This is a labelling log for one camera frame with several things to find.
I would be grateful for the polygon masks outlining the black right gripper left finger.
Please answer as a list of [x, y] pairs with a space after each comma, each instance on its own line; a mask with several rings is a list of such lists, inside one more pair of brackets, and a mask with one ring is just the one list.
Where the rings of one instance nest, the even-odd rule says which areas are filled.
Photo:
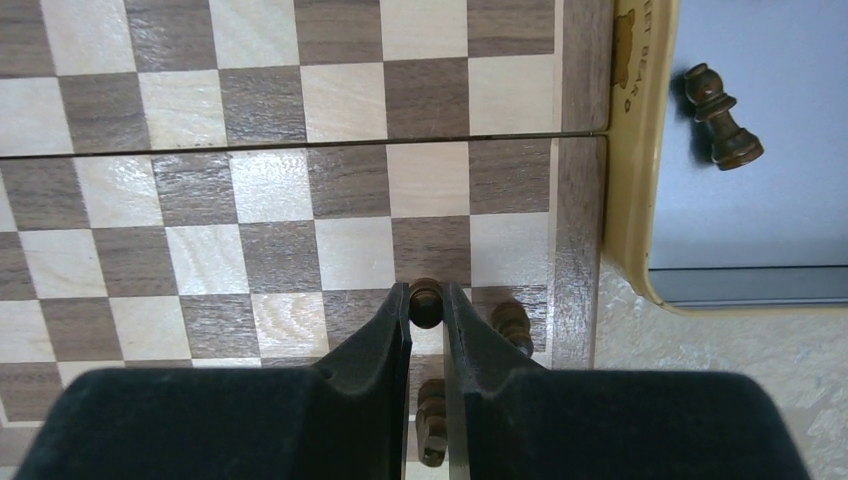
[[317, 362], [317, 479], [403, 479], [406, 470], [410, 287], [398, 282], [373, 317]]

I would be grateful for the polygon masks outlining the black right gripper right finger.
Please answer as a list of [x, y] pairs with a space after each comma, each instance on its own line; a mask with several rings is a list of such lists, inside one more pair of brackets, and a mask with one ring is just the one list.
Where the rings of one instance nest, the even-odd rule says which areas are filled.
[[442, 287], [449, 477], [528, 479], [520, 410], [504, 389], [541, 366], [483, 320], [459, 284]]

